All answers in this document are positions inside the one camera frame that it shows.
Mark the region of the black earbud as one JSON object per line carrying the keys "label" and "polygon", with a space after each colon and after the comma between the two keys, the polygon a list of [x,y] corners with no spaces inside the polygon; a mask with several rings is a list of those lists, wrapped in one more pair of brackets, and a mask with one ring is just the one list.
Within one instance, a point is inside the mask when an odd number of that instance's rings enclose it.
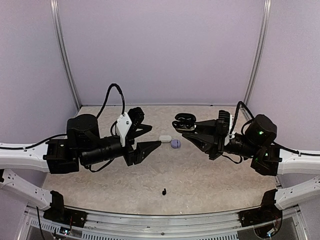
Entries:
{"label": "black earbud", "polygon": [[167,190],[164,188],[164,189],[162,190],[162,195],[165,196],[166,194],[167,194]]}
{"label": "black earbud", "polygon": [[194,122],[193,122],[193,121],[189,121],[189,120],[185,120],[185,121],[184,121],[184,125],[185,125],[187,128],[191,128],[191,127],[194,125]]}

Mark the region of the white earbud charging case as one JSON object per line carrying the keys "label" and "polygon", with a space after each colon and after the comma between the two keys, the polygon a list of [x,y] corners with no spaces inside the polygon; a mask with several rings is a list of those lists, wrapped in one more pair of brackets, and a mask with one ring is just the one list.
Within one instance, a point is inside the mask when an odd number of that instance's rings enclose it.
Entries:
{"label": "white earbud charging case", "polygon": [[161,135],[158,140],[162,143],[170,143],[172,141],[172,137],[170,135]]}

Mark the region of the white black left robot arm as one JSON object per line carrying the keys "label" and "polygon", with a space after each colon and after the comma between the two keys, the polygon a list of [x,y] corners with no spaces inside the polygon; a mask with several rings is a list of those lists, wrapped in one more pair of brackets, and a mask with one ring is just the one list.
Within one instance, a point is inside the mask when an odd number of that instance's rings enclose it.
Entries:
{"label": "white black left robot arm", "polygon": [[116,158],[124,158],[127,166],[140,164],[161,146],[161,141],[135,142],[152,130],[143,124],[144,112],[135,107],[122,113],[115,122],[115,135],[100,137],[98,117],[81,114],[67,121],[66,133],[49,137],[32,145],[0,145],[0,187],[22,196],[39,209],[63,223],[70,218],[64,197],[19,177],[14,170],[35,170],[52,175],[76,173],[80,166],[94,173],[92,166],[109,166]]}

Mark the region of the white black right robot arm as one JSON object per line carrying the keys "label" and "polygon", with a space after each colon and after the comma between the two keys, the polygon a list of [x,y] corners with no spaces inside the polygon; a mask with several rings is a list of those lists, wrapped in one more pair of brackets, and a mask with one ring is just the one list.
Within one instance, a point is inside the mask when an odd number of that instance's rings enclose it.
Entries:
{"label": "white black right robot arm", "polygon": [[320,153],[288,149],[275,143],[277,126],[265,115],[258,114],[247,121],[240,133],[234,131],[236,118],[220,110],[217,119],[197,121],[190,113],[179,113],[172,123],[182,137],[207,154],[210,160],[239,156],[251,160],[251,168],[263,176],[291,173],[311,174],[303,183],[264,193],[256,218],[266,222],[276,209],[284,210],[320,195]]}

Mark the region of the black earbud charging case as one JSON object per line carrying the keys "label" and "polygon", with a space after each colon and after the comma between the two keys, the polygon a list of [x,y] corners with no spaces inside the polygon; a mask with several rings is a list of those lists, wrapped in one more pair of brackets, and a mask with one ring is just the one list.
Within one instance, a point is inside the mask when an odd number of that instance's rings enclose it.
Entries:
{"label": "black earbud charging case", "polygon": [[196,129],[196,116],[191,113],[178,113],[172,122],[178,133],[193,132]]}

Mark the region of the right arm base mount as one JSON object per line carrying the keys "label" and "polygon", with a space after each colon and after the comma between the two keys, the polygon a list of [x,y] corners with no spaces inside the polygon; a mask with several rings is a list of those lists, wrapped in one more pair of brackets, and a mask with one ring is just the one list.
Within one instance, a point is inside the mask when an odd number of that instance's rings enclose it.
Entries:
{"label": "right arm base mount", "polygon": [[275,195],[277,189],[266,191],[260,205],[249,210],[242,210],[238,217],[242,227],[259,225],[275,221],[283,217],[283,211],[276,207]]}

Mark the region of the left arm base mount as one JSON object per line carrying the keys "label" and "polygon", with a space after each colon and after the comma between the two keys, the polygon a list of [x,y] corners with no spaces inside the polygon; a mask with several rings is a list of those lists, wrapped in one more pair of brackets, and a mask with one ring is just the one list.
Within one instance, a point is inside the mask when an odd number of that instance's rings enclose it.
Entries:
{"label": "left arm base mount", "polygon": [[57,191],[50,191],[51,202],[49,209],[45,210],[43,217],[47,220],[68,225],[70,227],[83,228],[88,213],[82,210],[76,210],[65,207],[64,197]]}

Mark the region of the purple earbud charging case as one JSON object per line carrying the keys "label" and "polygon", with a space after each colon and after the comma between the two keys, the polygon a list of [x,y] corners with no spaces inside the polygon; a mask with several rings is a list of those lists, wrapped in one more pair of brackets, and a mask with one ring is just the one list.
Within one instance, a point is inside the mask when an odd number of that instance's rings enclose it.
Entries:
{"label": "purple earbud charging case", "polygon": [[179,149],[181,147],[182,143],[179,139],[172,139],[170,142],[170,146],[173,149]]}

